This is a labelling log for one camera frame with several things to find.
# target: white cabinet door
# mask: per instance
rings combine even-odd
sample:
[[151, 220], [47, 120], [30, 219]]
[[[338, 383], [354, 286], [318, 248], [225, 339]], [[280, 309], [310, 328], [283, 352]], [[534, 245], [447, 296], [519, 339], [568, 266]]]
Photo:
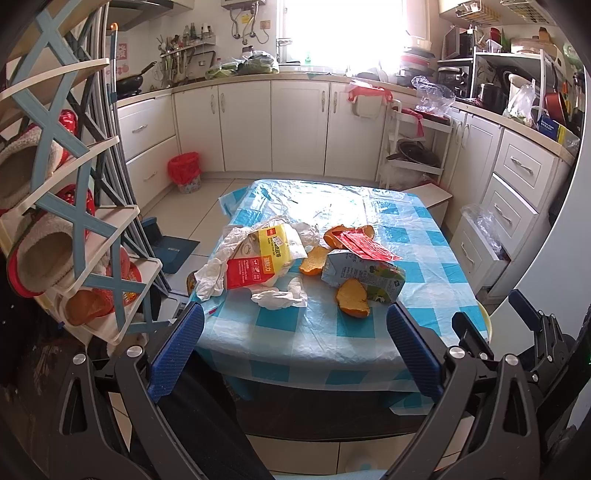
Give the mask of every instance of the white cabinet door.
[[329, 132], [324, 175], [375, 180], [382, 144], [386, 107], [377, 118], [361, 118], [351, 111], [344, 83], [330, 84]]
[[271, 171], [271, 82], [218, 88], [226, 171]]
[[462, 216], [460, 209], [480, 203], [491, 179], [499, 151], [502, 128], [499, 124], [469, 114], [453, 177], [447, 191], [453, 195], [443, 223], [450, 232], [456, 230]]
[[273, 81], [273, 171], [324, 174], [329, 87], [327, 82], [309, 80]]
[[202, 171], [224, 171], [217, 86], [174, 94], [181, 152], [199, 153]]
[[[446, 162], [445, 166], [443, 167], [443, 175], [439, 181], [439, 186], [443, 190], [447, 190], [449, 188], [449, 184], [452, 181], [453, 173], [457, 165], [457, 159], [460, 155], [460, 150], [462, 149], [462, 135], [464, 135], [467, 130], [466, 112], [452, 107], [447, 113], [452, 119], [453, 131], [452, 137], [449, 140], [449, 149], [447, 150]], [[438, 155], [443, 155], [445, 144], [444, 142], [440, 143], [441, 148], [440, 150], [437, 150], [436, 153]]]

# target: crumpled tissue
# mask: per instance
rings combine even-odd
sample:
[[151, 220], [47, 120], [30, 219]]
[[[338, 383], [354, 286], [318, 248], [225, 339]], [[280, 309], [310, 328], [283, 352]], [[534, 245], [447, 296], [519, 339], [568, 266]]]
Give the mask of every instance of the crumpled tissue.
[[[291, 225], [298, 232], [304, 247], [315, 247], [320, 243], [320, 232], [316, 226], [311, 226], [307, 223], [301, 222], [291, 223], [289, 218], [283, 215], [274, 216], [273, 218], [257, 223], [252, 227], [235, 226], [225, 236], [224, 240], [219, 245], [211, 259], [201, 269], [195, 272], [195, 295], [199, 298], [199, 300], [206, 301], [211, 297], [218, 297], [223, 293], [223, 279], [224, 275], [226, 274], [226, 270], [228, 269], [228, 260], [232, 258], [234, 252], [238, 249], [238, 247], [240, 247], [240, 244], [246, 239], [248, 235], [261, 228], [279, 225], [280, 223], [288, 223]], [[307, 295], [301, 288], [301, 283], [299, 288], [294, 286], [292, 290], [288, 292], [279, 292], [276, 288], [270, 289], [275, 284], [277, 278], [285, 275], [289, 268], [289, 264], [285, 265], [279, 274], [277, 274], [271, 280], [265, 282], [265, 284], [260, 287], [260, 290], [257, 290], [257, 293], [254, 294], [260, 297], [257, 297], [257, 299], [253, 297], [253, 301], [257, 303], [263, 301], [269, 305], [285, 305], [276, 307], [275, 309], [287, 308], [288, 306], [306, 306]]]

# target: white tile floor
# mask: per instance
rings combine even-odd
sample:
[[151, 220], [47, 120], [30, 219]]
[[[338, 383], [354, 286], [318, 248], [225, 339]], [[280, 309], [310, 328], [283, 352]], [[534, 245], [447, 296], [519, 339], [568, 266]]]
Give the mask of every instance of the white tile floor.
[[[144, 216], [158, 218], [158, 226], [164, 235], [199, 240], [201, 243], [176, 274], [167, 275], [173, 292], [187, 295], [186, 280], [193, 270], [207, 261], [229, 219], [222, 213], [217, 199], [229, 192], [241, 189], [251, 180], [208, 180], [191, 194], [171, 190]], [[129, 446], [131, 423], [119, 394], [111, 394], [116, 409], [116, 419]], [[463, 419], [446, 450], [440, 466], [456, 460], [472, 418]], [[254, 449], [267, 468], [277, 473], [304, 475], [332, 475], [359, 469], [369, 463], [373, 468], [387, 469], [404, 450], [412, 435], [403, 435], [364, 442], [294, 442], [249, 436]]]

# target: box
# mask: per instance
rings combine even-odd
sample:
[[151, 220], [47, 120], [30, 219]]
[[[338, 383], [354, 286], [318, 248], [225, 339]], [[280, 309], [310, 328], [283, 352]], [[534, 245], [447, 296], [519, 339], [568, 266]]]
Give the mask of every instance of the box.
[[579, 153], [580, 139], [564, 125], [560, 125], [547, 115], [541, 115], [538, 121], [538, 130], [541, 134], [551, 138], [562, 145], [574, 157]]
[[406, 279], [405, 271], [387, 262], [365, 260], [349, 250], [333, 250], [326, 257], [322, 280], [338, 288], [348, 278], [359, 280], [368, 292], [368, 300], [393, 303]]

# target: wok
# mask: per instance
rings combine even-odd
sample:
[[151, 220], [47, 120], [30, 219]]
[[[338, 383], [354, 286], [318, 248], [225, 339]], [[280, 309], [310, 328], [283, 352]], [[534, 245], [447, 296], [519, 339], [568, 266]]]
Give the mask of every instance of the wok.
[[150, 68], [156, 65], [158, 62], [153, 61], [144, 68], [139, 74], [137, 75], [127, 75], [127, 77], [123, 77], [122, 79], [117, 80], [116, 88], [117, 93], [123, 95], [128, 92], [133, 92], [134, 90], [139, 90], [142, 86], [142, 82], [144, 81], [144, 77], [142, 76], [146, 73]]

